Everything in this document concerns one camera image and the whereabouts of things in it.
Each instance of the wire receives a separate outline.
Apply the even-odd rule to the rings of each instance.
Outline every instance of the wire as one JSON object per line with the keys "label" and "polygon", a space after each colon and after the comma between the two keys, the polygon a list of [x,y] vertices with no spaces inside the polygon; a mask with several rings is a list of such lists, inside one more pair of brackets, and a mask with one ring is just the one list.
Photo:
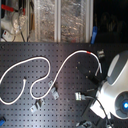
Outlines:
{"label": "wire", "polygon": [[4,39],[3,37],[2,37],[1,39],[3,39],[5,42],[7,42],[7,40],[6,40],[6,39]]}
{"label": "wire", "polygon": [[93,99],[93,100],[98,101],[98,103],[100,104],[101,108],[102,108],[103,111],[104,111],[104,114],[105,114],[105,116],[106,116],[106,119],[107,119],[109,125],[110,125],[112,128],[114,128],[114,127],[112,126],[111,122],[109,121],[108,116],[107,116],[107,114],[106,114],[106,112],[105,112],[105,109],[104,109],[103,105],[101,104],[101,102],[100,102],[97,98],[95,98],[95,97],[92,97],[92,96],[86,96],[86,95],[84,95],[84,96],[85,96],[86,99]]}
{"label": "wire", "polygon": [[[64,60],[64,62],[62,63],[60,69],[58,70],[58,72],[57,72],[57,74],[56,74],[56,76],[55,76],[55,78],[54,78],[54,81],[53,81],[51,87],[50,87],[50,88],[48,89],[48,91],[47,91],[43,96],[41,96],[41,97],[35,97],[35,96],[32,94],[32,88],[33,88],[33,86],[34,86],[37,82],[40,82],[40,81],[46,79],[46,78],[49,76],[49,74],[50,74],[50,71],[51,71],[50,62],[49,62],[49,60],[48,60],[47,58],[45,58],[45,57],[34,57],[34,58],[27,59],[27,60],[25,60],[25,61],[21,61],[21,62],[19,62],[19,63],[17,63],[17,64],[14,64],[13,66],[11,66],[9,69],[7,69],[7,70],[4,72],[4,74],[2,75],[2,77],[1,77],[1,79],[0,79],[0,84],[2,83],[2,80],[4,79],[5,75],[6,75],[11,69],[13,69],[14,67],[16,67],[16,66],[18,66],[18,65],[21,65],[21,64],[24,64],[24,63],[27,63],[27,62],[32,61],[32,60],[43,59],[43,60],[45,60],[45,61],[48,63],[48,66],[49,66],[49,68],[48,68],[48,73],[46,74],[45,77],[40,78],[40,79],[34,81],[34,82],[32,83],[32,85],[31,85],[31,87],[30,87],[30,95],[32,96],[32,98],[34,98],[34,99],[36,99],[36,100],[37,100],[37,99],[42,99],[42,98],[46,97],[46,96],[49,94],[49,92],[51,91],[51,89],[52,89],[52,87],[54,86],[54,83],[55,83],[55,81],[56,81],[56,79],[57,79],[57,77],[58,77],[60,71],[62,70],[63,66],[65,65],[65,63],[66,63],[72,56],[74,56],[75,54],[78,54],[78,53],[87,53],[87,54],[90,54],[90,55],[94,56],[94,57],[96,58],[97,62],[98,62],[98,68],[97,68],[97,70],[96,70],[95,75],[97,76],[97,73],[98,73],[99,70],[100,70],[100,73],[102,73],[101,65],[100,65],[100,62],[99,62],[98,57],[97,57],[95,54],[91,53],[91,52],[88,52],[88,51],[85,51],[85,50],[79,50],[79,51],[76,51],[76,52],[72,53],[71,55],[69,55],[69,56]],[[1,98],[0,98],[0,101],[1,101],[2,103],[4,103],[4,104],[8,105],[8,103],[3,102]]]}
{"label": "wire", "polygon": [[31,85],[31,87],[30,87],[30,94],[31,94],[32,98],[34,98],[34,99],[36,99],[36,100],[45,98],[45,97],[48,95],[48,93],[51,91],[52,87],[54,86],[55,81],[56,81],[56,79],[57,79],[57,77],[58,77],[60,71],[62,70],[64,64],[65,64],[72,56],[74,56],[74,55],[77,54],[77,53],[87,53],[87,54],[90,54],[90,55],[92,55],[92,56],[94,56],[94,57],[96,58],[96,60],[97,60],[97,62],[98,62],[98,68],[97,68],[97,70],[96,70],[95,75],[97,76],[97,73],[98,73],[99,69],[101,69],[101,67],[100,67],[101,65],[100,65],[100,62],[99,62],[98,57],[97,57],[95,54],[90,53],[90,52],[85,51],[85,50],[76,51],[76,52],[72,53],[71,55],[69,55],[69,56],[64,60],[64,62],[62,63],[62,65],[61,65],[61,67],[60,67],[60,69],[59,69],[59,71],[57,72],[57,74],[56,74],[56,76],[55,76],[55,79],[54,79],[52,85],[50,86],[50,88],[48,89],[48,91],[47,91],[43,96],[41,96],[41,97],[35,97],[35,96],[32,94],[32,88],[33,88],[33,86],[35,85],[35,83],[39,82],[38,80],[35,81],[35,82]]}
{"label": "wire", "polygon": [[21,31],[21,36],[22,36],[23,42],[25,42],[25,39],[24,39],[22,31]]}
{"label": "wire", "polygon": [[20,98],[21,95],[23,94],[24,88],[25,88],[25,84],[26,84],[26,79],[23,79],[23,88],[22,88],[22,91],[21,91],[21,93],[19,94],[19,96],[18,96],[14,101],[12,101],[12,102],[10,102],[10,103],[7,103],[7,102],[3,101],[3,100],[1,99],[1,97],[0,97],[0,101],[1,101],[3,104],[5,104],[5,105],[12,105],[12,104],[14,104],[17,100],[19,100],[19,98]]}
{"label": "wire", "polygon": [[[16,66],[18,66],[18,65],[21,65],[21,64],[24,64],[24,63],[27,63],[27,62],[29,62],[29,61],[38,60],[38,59],[43,59],[43,60],[45,60],[45,61],[48,63],[49,70],[48,70],[48,73],[47,73],[47,75],[46,75],[45,77],[43,77],[43,78],[41,78],[41,79],[39,79],[39,80],[37,80],[37,81],[41,81],[41,80],[47,78],[48,75],[50,74],[50,70],[51,70],[51,66],[50,66],[49,60],[46,59],[46,58],[44,58],[44,57],[34,57],[34,58],[27,59],[27,60],[25,60],[25,61],[21,61],[21,62],[19,62],[19,63],[17,63],[17,64],[14,64],[14,65],[11,66],[9,69],[7,69],[7,70],[4,72],[4,74],[2,75],[1,79],[0,79],[0,84],[2,83],[2,81],[3,81],[4,77],[5,77],[5,75],[6,75],[11,69],[13,69],[14,67],[16,67]],[[23,94],[24,88],[25,88],[25,83],[26,83],[26,80],[23,79],[23,88],[22,88],[22,91],[21,91],[21,93],[19,94],[19,96],[18,96],[14,101],[12,101],[12,102],[10,102],[10,103],[7,103],[7,102],[3,101],[3,100],[1,99],[1,97],[0,97],[0,101],[1,101],[3,104],[5,104],[5,105],[12,105],[12,104],[14,104],[14,103],[21,97],[21,95]]]}

